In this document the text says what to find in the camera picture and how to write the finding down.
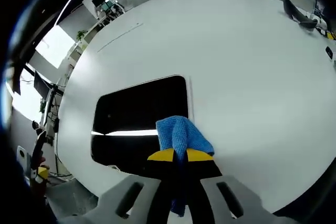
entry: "computer monitor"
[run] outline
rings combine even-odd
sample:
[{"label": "computer monitor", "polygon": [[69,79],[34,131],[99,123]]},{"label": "computer monitor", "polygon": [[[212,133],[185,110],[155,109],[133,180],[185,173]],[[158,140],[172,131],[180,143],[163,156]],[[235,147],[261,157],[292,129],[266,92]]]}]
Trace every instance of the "computer monitor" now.
[{"label": "computer monitor", "polygon": [[48,83],[35,71],[34,88],[42,96],[44,100],[47,99],[50,87]]}]

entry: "white table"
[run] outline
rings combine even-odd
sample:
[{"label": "white table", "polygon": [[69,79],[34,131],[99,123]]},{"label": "white table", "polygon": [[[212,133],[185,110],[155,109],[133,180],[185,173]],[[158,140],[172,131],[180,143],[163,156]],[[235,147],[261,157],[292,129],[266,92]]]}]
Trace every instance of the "white table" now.
[{"label": "white table", "polygon": [[181,74],[222,173],[271,212],[298,198],[336,155],[336,73],[325,39],[282,8],[278,0],[151,0],[103,28],[61,102],[58,155],[66,168],[97,196],[124,179],[90,156],[98,99]]},{"label": "white table", "polygon": [[90,43],[93,39],[93,37],[97,34],[96,27],[99,26],[104,22],[104,20],[107,19],[107,15],[105,15],[103,18],[101,18],[97,23],[95,23],[83,36],[81,41],[84,41],[85,43]]}]

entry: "cable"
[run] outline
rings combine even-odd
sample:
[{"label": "cable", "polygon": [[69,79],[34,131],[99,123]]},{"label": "cable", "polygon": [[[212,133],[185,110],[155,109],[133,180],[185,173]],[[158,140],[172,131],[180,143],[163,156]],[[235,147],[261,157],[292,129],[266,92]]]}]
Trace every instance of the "cable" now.
[{"label": "cable", "polygon": [[58,174],[58,158],[56,154],[55,154],[55,166],[56,166],[56,174]]},{"label": "cable", "polygon": [[52,183],[49,180],[46,180],[48,184],[52,185],[52,186],[57,186],[57,185],[61,185],[62,183]]},{"label": "cable", "polygon": [[53,120],[53,118],[49,115],[48,116],[48,118],[50,119],[50,120],[52,120],[53,122],[55,121],[55,120]]},{"label": "cable", "polygon": [[54,101],[55,101],[55,105],[56,105],[56,111],[57,111],[57,115],[58,115],[58,105],[57,105],[57,102],[56,102],[56,97],[54,96]]},{"label": "cable", "polygon": [[56,171],[58,172],[58,164],[57,162],[58,161],[61,161],[59,158],[58,158],[58,134],[59,134],[59,131],[57,131],[56,133]]},{"label": "cable", "polygon": [[50,173],[52,174],[52,176],[49,175],[50,178],[64,178],[64,177],[69,177],[69,176],[72,176],[72,174],[68,174],[68,175],[53,175],[54,173]]},{"label": "cable", "polygon": [[53,175],[64,175],[64,174],[61,174],[61,173],[54,173],[54,172],[49,172],[50,174],[53,174]]},{"label": "cable", "polygon": [[29,84],[34,82],[34,81],[26,81],[26,80],[23,80],[23,79],[21,79],[20,81],[23,81],[23,82],[26,82],[26,83],[29,83]]}]

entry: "potted plant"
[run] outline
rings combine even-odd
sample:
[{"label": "potted plant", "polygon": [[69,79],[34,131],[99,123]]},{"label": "potted plant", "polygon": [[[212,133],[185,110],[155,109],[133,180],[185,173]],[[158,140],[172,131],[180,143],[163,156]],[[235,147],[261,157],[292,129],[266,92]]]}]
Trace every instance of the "potted plant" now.
[{"label": "potted plant", "polygon": [[46,101],[44,99],[41,99],[40,102],[40,112],[44,113],[44,109],[46,108]]},{"label": "potted plant", "polygon": [[83,39],[84,35],[85,35],[87,32],[88,32],[88,31],[86,31],[86,30],[78,31],[78,32],[77,32],[77,40],[78,40],[78,41],[81,41],[81,40]]}]

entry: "white wall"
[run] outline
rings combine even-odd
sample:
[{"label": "white wall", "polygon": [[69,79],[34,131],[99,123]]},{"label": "white wall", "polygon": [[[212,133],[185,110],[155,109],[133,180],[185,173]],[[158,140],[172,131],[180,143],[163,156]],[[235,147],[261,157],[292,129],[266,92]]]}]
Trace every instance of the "white wall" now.
[{"label": "white wall", "polygon": [[86,9],[95,17],[97,18],[95,5],[93,4],[92,0],[83,0],[82,3],[86,7]]},{"label": "white wall", "polygon": [[[10,127],[10,145],[16,153],[17,146],[23,147],[30,155],[33,153],[35,141],[37,138],[36,131],[31,127],[31,120],[24,117],[20,112],[13,109]],[[46,158],[44,164],[50,166],[51,172],[56,172],[54,148],[48,144],[43,146],[43,157]]]},{"label": "white wall", "polygon": [[59,68],[74,44],[75,41],[60,26],[54,26],[37,44],[35,50],[55,68]]},{"label": "white wall", "polygon": [[86,9],[80,6],[68,17],[66,17],[59,26],[74,40],[77,41],[77,32],[89,30],[97,22],[95,17]]},{"label": "white wall", "polygon": [[70,69],[70,61],[67,58],[62,61],[59,68],[55,68],[37,51],[29,61],[29,64],[52,83],[57,83],[60,78],[64,79]]}]

